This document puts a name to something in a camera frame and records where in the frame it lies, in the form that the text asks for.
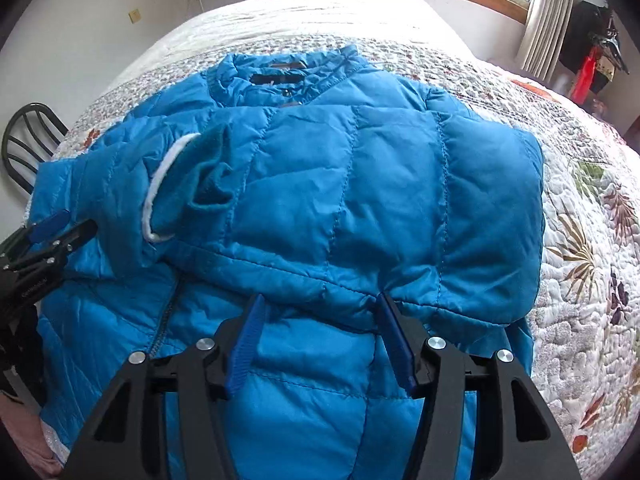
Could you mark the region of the floral quilted bedspread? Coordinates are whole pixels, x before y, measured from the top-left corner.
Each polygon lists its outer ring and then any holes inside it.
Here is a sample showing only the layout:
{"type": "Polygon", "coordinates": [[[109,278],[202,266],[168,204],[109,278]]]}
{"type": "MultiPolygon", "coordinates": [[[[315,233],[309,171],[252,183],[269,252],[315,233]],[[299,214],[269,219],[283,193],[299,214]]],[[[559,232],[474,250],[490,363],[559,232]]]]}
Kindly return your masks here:
{"type": "MultiPolygon", "coordinates": [[[[478,60],[424,2],[247,0],[191,18],[116,79],[76,122],[53,161],[85,154],[155,93],[229,55],[344,47],[537,140],[544,158],[544,237],[538,292],[525,318],[533,359],[519,361],[582,476],[600,477],[639,415],[638,155],[614,128],[569,100],[478,60]]],[[[71,446],[62,445],[41,413],[36,433],[64,463],[71,446]]]]}

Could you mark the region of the yellow wall switch plate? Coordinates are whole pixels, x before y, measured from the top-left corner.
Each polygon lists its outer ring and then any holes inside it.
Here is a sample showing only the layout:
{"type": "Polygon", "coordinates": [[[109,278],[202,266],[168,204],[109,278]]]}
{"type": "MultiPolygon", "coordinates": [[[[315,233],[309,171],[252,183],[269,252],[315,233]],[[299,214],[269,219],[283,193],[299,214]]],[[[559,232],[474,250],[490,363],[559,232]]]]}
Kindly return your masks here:
{"type": "Polygon", "coordinates": [[[140,11],[138,9],[134,9],[134,10],[130,11],[128,13],[128,15],[129,15],[129,18],[130,18],[130,22],[132,24],[136,24],[138,21],[141,20],[141,13],[140,13],[140,11]]]}

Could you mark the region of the dark wooden headboard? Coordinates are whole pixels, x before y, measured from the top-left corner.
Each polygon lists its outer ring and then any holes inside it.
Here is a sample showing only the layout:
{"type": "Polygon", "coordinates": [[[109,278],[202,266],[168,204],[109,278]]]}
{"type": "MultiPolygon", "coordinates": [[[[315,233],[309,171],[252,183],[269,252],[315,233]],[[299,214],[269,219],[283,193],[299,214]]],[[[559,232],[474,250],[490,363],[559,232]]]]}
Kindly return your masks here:
{"type": "Polygon", "coordinates": [[[630,125],[623,138],[630,148],[640,153],[640,116],[630,125]]]}

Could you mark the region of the coat rack with clothes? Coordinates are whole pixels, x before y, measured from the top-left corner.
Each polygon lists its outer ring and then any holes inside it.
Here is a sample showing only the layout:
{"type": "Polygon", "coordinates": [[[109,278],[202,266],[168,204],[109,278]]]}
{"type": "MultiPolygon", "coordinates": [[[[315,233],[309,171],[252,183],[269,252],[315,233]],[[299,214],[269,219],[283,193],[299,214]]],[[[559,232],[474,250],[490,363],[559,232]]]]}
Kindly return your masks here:
{"type": "Polygon", "coordinates": [[[576,75],[568,97],[577,105],[584,105],[590,93],[598,94],[617,72],[629,74],[608,6],[585,0],[574,5],[559,60],[576,75]]]}

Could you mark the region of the white pleated curtain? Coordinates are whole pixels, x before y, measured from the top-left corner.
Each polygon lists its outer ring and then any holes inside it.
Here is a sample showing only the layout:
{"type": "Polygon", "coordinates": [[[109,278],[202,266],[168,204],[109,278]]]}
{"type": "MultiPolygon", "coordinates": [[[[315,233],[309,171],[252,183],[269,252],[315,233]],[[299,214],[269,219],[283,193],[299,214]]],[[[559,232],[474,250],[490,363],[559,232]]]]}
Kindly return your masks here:
{"type": "Polygon", "coordinates": [[[574,0],[529,0],[518,68],[547,82],[558,64],[574,0]]]}

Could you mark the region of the black metal chair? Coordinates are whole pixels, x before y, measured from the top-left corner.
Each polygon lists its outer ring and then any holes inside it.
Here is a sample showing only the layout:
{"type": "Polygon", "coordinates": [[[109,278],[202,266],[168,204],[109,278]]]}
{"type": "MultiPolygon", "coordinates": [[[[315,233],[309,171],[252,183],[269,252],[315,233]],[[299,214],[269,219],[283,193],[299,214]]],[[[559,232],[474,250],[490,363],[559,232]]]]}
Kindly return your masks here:
{"type": "Polygon", "coordinates": [[[32,194],[39,167],[50,162],[68,128],[46,104],[19,108],[1,136],[1,161],[6,175],[27,195],[32,194]]]}

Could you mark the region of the blue quilted puffer jacket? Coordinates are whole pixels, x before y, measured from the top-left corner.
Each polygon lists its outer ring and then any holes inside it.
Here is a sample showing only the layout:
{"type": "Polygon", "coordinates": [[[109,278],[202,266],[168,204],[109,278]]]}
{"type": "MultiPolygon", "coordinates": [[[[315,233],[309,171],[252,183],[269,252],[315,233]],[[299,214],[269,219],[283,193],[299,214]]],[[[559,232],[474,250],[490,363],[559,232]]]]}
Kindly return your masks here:
{"type": "Polygon", "coordinates": [[[32,221],[98,226],[41,305],[42,420],[72,446],[132,352],[181,352],[258,294],[270,317],[224,413],[240,477],[398,479],[422,405],[371,306],[388,292],[461,350],[529,365],[543,183],[531,134],[353,47],[229,55],[39,169],[32,221]]]}

